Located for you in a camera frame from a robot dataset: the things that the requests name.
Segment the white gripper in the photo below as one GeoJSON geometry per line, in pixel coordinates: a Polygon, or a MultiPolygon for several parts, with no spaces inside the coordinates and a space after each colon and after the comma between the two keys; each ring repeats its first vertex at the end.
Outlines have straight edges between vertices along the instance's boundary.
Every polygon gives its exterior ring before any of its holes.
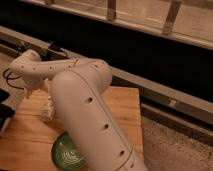
{"type": "MultiPolygon", "coordinates": [[[[41,87],[41,81],[39,79],[25,79],[24,80],[24,93],[25,98],[29,99],[34,90],[37,90],[41,87]]],[[[41,91],[49,93],[48,84],[43,82],[41,91]]]]}

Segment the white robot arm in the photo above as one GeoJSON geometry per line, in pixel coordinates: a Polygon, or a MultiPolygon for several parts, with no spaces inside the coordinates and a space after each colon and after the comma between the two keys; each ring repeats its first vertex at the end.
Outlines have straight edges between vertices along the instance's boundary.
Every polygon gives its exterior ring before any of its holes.
{"type": "Polygon", "coordinates": [[[27,92],[50,81],[56,113],[91,171],[148,171],[101,97],[112,82],[107,62],[85,57],[43,61],[27,50],[9,68],[23,78],[27,92]]]}

